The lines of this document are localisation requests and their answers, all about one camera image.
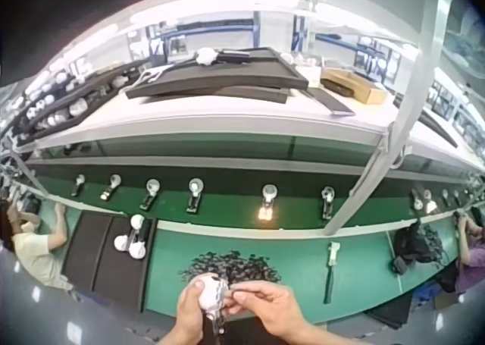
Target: hammer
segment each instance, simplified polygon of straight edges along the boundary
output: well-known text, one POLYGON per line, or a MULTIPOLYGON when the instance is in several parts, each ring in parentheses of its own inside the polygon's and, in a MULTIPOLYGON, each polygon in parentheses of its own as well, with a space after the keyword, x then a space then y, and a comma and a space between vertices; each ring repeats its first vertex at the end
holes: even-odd
POLYGON ((327 287, 325 288, 325 300, 324 303, 328 305, 332 302, 332 290, 333 290, 333 267, 336 265, 336 254, 340 249, 340 243, 332 242, 328 248, 330 250, 330 256, 328 258, 328 273, 327 273, 327 287))

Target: floor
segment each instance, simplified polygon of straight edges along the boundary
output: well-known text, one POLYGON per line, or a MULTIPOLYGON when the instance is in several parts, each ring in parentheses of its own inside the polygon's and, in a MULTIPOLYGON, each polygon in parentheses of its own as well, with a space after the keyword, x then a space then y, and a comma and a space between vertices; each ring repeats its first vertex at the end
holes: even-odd
MULTIPOLYGON (((78 303, 60 290, 42 287, 21 267, 16 272, 16 263, 12 254, 4 249, 0 252, 0 343, 3 345, 150 344, 174 323, 172 318, 154 312, 135 315, 86 298, 78 303)), ((365 315, 331 322, 328 330, 347 337, 368 334, 365 340, 376 345, 474 343, 485 325, 484 291, 485 283, 476 286, 465 294, 463 303, 444 310, 442 316, 428 303, 413 312, 409 323, 398 331, 379 331, 382 325, 365 315)))

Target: brown box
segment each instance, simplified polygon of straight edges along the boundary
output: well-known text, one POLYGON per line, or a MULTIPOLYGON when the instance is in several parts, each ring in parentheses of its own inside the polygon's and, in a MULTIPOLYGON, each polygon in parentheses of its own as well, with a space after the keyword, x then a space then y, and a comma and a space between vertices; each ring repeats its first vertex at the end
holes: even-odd
POLYGON ((354 91, 354 99, 363 104, 380 105, 386 101, 389 91, 381 89, 375 83, 339 68, 325 68, 321 78, 332 80, 354 91))

